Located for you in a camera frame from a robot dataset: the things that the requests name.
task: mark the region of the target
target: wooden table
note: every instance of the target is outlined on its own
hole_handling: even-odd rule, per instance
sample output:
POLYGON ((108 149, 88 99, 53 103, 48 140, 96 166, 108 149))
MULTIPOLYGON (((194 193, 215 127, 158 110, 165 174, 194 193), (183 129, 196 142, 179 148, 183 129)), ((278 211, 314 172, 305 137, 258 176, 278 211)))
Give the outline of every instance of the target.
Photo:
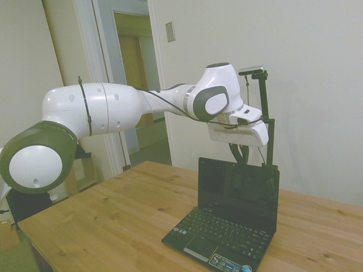
MULTIPOLYGON (((146 162, 22 222, 61 271, 209 271, 161 243, 197 205, 197 172, 146 162)), ((258 272, 363 271, 363 207, 280 191, 258 272)))

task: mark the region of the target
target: black laptop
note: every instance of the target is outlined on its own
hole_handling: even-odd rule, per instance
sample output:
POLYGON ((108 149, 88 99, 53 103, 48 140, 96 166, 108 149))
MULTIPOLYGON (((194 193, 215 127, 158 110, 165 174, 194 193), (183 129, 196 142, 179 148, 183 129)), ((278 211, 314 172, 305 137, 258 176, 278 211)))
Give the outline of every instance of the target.
POLYGON ((199 158, 198 207, 162 242, 215 271, 254 272, 276 232, 280 173, 199 158))

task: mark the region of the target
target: cable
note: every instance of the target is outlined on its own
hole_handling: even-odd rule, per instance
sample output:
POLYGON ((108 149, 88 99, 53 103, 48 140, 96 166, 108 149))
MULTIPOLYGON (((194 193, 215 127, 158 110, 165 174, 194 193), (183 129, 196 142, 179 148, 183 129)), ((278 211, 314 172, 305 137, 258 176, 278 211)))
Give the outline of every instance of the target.
MULTIPOLYGON (((246 80, 246 86, 247 86, 247 105, 250 105, 250 89, 249 89, 249 85, 250 83, 248 82, 248 79, 247 79, 247 76, 245 75, 244 76, 245 80, 246 80)), ((261 149, 258 147, 258 150, 261 154, 261 157, 262 157, 262 160, 263 160, 263 163, 266 164, 265 162, 265 159, 263 158, 263 155, 262 155, 262 152, 261 152, 261 149)))
POLYGON ((252 121, 252 122, 247 122, 245 124, 238 124, 238 125, 232 125, 232 124, 224 124, 224 123, 220 123, 220 122, 213 122, 213 121, 201 121, 199 119, 195 119, 193 117, 191 117, 188 113, 186 113, 185 111, 183 111, 182 109, 180 109, 178 106, 174 105, 173 103, 170 103, 169 101, 167 101, 166 99, 162 98, 161 96, 158 96, 157 94, 153 93, 153 92, 150 92, 150 91, 146 91, 146 90, 139 90, 139 91, 143 91, 143 92, 147 92, 151 95, 154 95, 156 96, 157 98, 163 100, 165 103, 171 105, 172 107, 176 108, 177 110, 181 111, 182 113, 184 113, 185 116, 187 116, 188 118, 194 120, 194 121, 197 121, 197 122, 202 122, 202 123, 211 123, 211 124, 217 124, 217 125, 222 125, 222 126, 228 126, 228 127, 225 127, 225 129, 235 129, 237 128, 238 126, 246 126, 246 125, 250 125, 250 124, 254 124, 258 121, 263 121, 263 118, 259 118, 255 121, 252 121))
POLYGON ((250 105, 250 89, 248 88, 250 83, 248 82, 246 75, 244 76, 244 78, 246 79, 246 86, 247 86, 247 105, 250 105))
POLYGON ((259 152, 260 152, 260 154, 261 154, 261 157, 262 157, 263 163, 264 163, 264 164, 266 164, 265 159, 263 158, 263 155, 262 155, 261 149, 260 149, 259 147, 258 147, 258 150, 259 150, 259 152))

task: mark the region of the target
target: doorway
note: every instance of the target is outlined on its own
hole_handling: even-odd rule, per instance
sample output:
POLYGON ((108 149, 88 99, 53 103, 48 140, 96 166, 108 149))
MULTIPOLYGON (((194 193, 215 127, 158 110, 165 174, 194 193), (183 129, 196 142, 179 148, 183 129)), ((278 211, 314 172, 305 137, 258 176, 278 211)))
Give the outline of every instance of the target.
MULTIPOLYGON (((114 12, 127 85, 139 90, 160 90, 150 18, 114 12)), ((141 117, 125 132, 131 166, 144 161, 171 165, 164 113, 141 117)))

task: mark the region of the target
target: light switch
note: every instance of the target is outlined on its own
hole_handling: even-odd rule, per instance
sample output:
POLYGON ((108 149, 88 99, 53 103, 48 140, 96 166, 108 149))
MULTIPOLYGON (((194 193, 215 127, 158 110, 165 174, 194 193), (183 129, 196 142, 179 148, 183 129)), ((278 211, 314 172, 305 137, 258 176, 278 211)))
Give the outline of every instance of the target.
POLYGON ((174 33, 174 26, 172 22, 165 24, 166 27, 166 36, 168 38, 168 43, 171 41, 175 41, 175 33, 174 33))

